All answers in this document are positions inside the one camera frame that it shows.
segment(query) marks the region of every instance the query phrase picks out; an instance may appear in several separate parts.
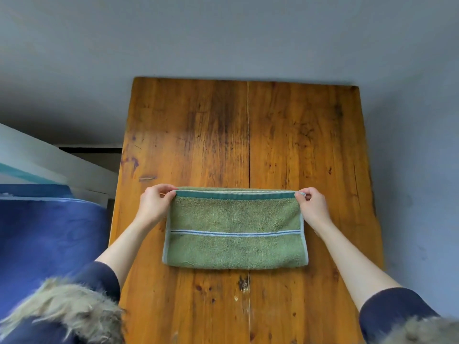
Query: blue bedsheet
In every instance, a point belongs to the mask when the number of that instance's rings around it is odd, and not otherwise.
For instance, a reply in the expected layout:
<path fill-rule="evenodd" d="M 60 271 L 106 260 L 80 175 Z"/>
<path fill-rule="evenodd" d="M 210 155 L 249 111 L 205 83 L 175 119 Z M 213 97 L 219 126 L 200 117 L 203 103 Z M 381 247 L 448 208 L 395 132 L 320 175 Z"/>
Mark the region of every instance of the blue bedsheet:
<path fill-rule="evenodd" d="M 99 256 L 110 234 L 106 209 L 63 198 L 0 199 L 0 318 L 47 277 Z"/>

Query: blue fabric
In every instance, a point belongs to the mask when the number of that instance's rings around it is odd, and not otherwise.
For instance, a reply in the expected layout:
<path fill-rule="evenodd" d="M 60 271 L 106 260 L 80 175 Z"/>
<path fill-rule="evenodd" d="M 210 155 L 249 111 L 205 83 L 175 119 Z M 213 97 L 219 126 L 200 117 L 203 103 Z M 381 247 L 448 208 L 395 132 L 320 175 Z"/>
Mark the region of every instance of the blue fabric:
<path fill-rule="evenodd" d="M 85 266 L 73 278 L 73 282 L 82 284 L 93 291 L 105 293 L 113 301 L 119 302 L 121 290 L 118 279 L 112 269 L 106 264 L 92 262 Z M 66 329 L 56 322 L 33 322 L 28 318 L 13 330 L 2 344 L 83 344 L 77 336 L 70 334 L 65 341 Z"/>
<path fill-rule="evenodd" d="M 438 314 L 415 292 L 402 287 L 378 292 L 360 310 L 359 323 L 367 343 L 378 343 L 395 325 L 408 319 L 437 317 Z"/>
<path fill-rule="evenodd" d="M 106 210 L 94 203 L 0 200 L 0 318 L 44 279 L 94 261 L 109 234 Z"/>
<path fill-rule="evenodd" d="M 52 197 L 74 198 L 66 185 L 3 185 L 0 184 L 0 196 L 15 197 Z"/>

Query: navy sleeve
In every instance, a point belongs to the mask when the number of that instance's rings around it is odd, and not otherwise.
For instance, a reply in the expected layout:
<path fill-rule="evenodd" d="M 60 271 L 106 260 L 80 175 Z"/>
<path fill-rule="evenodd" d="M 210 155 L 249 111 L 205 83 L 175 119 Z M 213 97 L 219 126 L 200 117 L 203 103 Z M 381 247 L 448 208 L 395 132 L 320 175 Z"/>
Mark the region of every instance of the navy sleeve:
<path fill-rule="evenodd" d="M 383 290 L 367 300 L 359 323 L 367 343 L 381 341 L 395 325 L 408 319 L 437 317 L 438 314 L 415 292 L 402 287 Z"/>
<path fill-rule="evenodd" d="M 118 278 L 115 272 L 112 271 L 112 268 L 105 263 L 89 263 L 72 278 L 72 281 L 88 287 L 93 291 L 102 292 L 114 302 L 119 302 L 121 289 Z"/>

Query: hand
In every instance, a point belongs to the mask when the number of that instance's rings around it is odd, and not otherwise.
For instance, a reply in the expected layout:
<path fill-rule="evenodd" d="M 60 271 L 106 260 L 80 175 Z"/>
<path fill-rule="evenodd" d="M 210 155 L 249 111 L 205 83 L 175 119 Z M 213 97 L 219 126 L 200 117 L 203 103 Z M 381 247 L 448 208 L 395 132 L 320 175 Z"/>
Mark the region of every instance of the hand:
<path fill-rule="evenodd" d="M 134 222 L 141 227 L 154 227 L 168 211 L 170 202 L 175 197 L 177 187 L 165 183 L 148 187 L 141 195 L 139 210 Z"/>
<path fill-rule="evenodd" d="M 314 187 L 303 188 L 299 192 L 306 194 L 303 196 L 301 193 L 295 193 L 303 218 L 318 236 L 321 236 L 320 233 L 323 228 L 333 225 L 325 197 Z"/>

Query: wooden table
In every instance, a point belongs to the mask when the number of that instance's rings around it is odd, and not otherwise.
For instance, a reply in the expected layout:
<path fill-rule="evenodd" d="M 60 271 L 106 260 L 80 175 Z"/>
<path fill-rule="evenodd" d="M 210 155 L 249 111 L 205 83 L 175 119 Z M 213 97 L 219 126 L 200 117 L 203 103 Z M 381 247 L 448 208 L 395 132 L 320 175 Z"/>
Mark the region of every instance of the wooden table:
<path fill-rule="evenodd" d="M 136 78 L 111 242 L 157 183 L 315 186 L 341 231 L 383 264 L 355 86 Z M 307 225 L 307 267 L 250 272 L 165 266 L 164 229 L 163 221 L 148 235 L 122 292 L 128 343 L 361 341 L 343 280 Z"/>

